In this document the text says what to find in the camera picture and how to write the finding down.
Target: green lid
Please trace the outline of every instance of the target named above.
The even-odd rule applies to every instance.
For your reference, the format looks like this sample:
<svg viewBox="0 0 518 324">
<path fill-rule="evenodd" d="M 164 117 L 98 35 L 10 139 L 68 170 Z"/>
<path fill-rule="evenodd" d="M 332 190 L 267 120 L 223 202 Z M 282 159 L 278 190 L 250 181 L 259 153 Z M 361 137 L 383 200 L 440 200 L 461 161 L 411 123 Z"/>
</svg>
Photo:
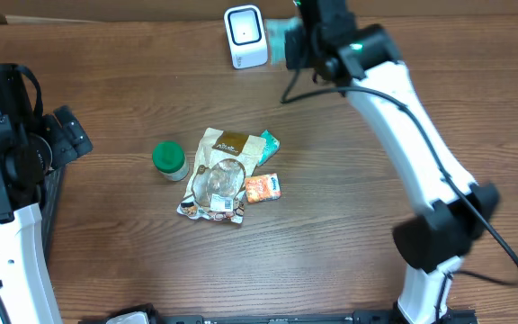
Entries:
<svg viewBox="0 0 518 324">
<path fill-rule="evenodd" d="M 164 173 L 179 171 L 185 163 L 185 153 L 179 144 L 173 141 L 159 143 L 153 150 L 153 164 Z"/>
</svg>

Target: orange package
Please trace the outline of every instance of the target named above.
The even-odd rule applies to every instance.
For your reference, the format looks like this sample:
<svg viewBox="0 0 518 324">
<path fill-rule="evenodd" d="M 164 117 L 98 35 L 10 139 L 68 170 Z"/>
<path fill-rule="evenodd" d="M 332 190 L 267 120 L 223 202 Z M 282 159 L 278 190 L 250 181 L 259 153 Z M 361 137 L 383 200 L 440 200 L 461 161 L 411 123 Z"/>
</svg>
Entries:
<svg viewBox="0 0 518 324">
<path fill-rule="evenodd" d="M 258 175 L 245 179 L 247 200 L 250 203 L 258 203 L 279 199 L 281 188 L 277 174 Z"/>
</svg>

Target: food package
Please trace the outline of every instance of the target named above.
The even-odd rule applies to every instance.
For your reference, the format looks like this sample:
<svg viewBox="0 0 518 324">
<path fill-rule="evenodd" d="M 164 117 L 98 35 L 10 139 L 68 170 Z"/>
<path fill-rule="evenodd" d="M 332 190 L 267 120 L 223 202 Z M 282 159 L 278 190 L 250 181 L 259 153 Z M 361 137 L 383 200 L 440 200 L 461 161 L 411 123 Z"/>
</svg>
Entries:
<svg viewBox="0 0 518 324">
<path fill-rule="evenodd" d="M 250 203 L 279 199 L 281 187 L 277 174 L 258 175 L 245 179 L 247 201 Z"/>
<path fill-rule="evenodd" d="M 258 163 L 259 167 L 265 164 L 269 158 L 275 155 L 281 146 L 279 140 L 276 139 L 268 130 L 264 131 L 263 134 L 261 134 L 261 137 L 267 141 L 265 143 L 265 149 L 263 150 L 263 156 Z"/>
<path fill-rule="evenodd" d="M 263 138 L 208 128 L 177 212 L 192 220 L 243 222 L 245 178 L 255 170 L 264 147 Z"/>
</svg>

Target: green indicator light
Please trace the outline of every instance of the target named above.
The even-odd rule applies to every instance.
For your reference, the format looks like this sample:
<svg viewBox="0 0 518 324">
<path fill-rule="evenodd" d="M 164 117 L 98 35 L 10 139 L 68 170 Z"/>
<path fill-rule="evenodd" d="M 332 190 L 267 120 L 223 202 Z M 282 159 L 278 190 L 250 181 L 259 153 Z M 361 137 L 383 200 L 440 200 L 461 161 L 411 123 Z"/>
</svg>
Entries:
<svg viewBox="0 0 518 324">
<path fill-rule="evenodd" d="M 363 49 L 363 44 L 360 44 L 360 43 L 351 44 L 351 49 L 352 50 L 362 50 Z"/>
</svg>

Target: wooden tabletop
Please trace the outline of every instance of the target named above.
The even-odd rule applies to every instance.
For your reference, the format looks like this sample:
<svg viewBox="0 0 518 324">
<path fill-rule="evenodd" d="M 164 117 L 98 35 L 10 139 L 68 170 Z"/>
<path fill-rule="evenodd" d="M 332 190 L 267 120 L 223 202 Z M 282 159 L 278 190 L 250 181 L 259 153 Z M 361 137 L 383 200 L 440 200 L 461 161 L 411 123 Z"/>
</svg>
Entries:
<svg viewBox="0 0 518 324">
<path fill-rule="evenodd" d="M 503 203 L 493 224 L 518 253 L 518 16 L 361 19 L 383 23 L 459 161 Z M 0 62 L 29 66 L 47 112 L 69 104 L 94 152 L 67 170 L 49 273 L 66 323 L 153 302 L 204 316 L 387 309 L 405 262 L 391 229 L 413 216 L 361 116 L 339 95 L 281 106 L 283 67 L 235 71 L 223 22 L 0 26 Z M 316 89 L 305 73 L 297 93 Z M 175 208 L 154 146 L 193 161 L 206 128 L 260 134 L 281 150 L 282 198 L 249 205 L 243 226 Z M 485 235 L 464 268 L 515 279 Z M 450 306 L 518 323 L 518 289 L 458 277 Z"/>
</svg>

